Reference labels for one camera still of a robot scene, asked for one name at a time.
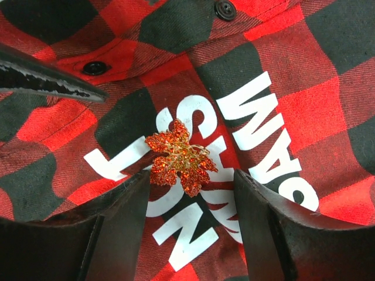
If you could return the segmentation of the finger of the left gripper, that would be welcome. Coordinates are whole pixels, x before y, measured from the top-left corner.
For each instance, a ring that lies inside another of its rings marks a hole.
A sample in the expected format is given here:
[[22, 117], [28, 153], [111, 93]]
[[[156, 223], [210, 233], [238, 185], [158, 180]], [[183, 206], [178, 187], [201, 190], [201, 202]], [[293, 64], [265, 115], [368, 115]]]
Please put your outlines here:
[[21, 92], [90, 102], [108, 94], [69, 73], [1, 44], [1, 92]]

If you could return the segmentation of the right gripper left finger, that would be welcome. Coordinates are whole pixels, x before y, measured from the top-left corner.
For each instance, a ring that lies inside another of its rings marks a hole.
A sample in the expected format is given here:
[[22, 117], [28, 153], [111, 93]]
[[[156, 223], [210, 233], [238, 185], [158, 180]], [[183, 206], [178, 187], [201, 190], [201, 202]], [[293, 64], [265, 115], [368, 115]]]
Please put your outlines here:
[[149, 190], [142, 171], [46, 221], [1, 219], [1, 279], [133, 280]]

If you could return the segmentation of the red black plaid shirt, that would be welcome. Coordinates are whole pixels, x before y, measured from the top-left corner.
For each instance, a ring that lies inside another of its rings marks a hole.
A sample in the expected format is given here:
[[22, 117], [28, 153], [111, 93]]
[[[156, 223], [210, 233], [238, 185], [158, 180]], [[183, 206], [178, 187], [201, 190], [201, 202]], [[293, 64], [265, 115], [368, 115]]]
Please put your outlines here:
[[236, 169], [374, 223], [373, 1], [2, 1], [1, 43], [108, 92], [1, 95], [1, 216], [44, 220], [149, 167], [180, 119], [217, 166], [153, 186], [136, 280], [243, 280]]

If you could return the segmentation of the orange leaf brooch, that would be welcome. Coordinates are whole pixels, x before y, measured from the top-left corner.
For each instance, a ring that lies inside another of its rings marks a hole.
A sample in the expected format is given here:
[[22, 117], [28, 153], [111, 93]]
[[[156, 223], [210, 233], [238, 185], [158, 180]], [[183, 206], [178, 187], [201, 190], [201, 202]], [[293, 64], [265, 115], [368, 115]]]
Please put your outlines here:
[[194, 197], [210, 182], [209, 172], [217, 173], [218, 169], [209, 157], [210, 152], [203, 146], [190, 144], [189, 137], [185, 124], [176, 119], [172, 131], [154, 133], [145, 143], [160, 154], [153, 160], [150, 182], [172, 186], [180, 179], [183, 191]]

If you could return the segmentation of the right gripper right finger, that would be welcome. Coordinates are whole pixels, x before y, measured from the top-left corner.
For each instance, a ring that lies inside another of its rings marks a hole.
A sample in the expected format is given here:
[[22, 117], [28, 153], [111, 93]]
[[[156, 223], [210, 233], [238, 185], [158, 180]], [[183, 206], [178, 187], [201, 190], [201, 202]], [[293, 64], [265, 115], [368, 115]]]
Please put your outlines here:
[[250, 280], [374, 280], [374, 227], [320, 215], [234, 172]]

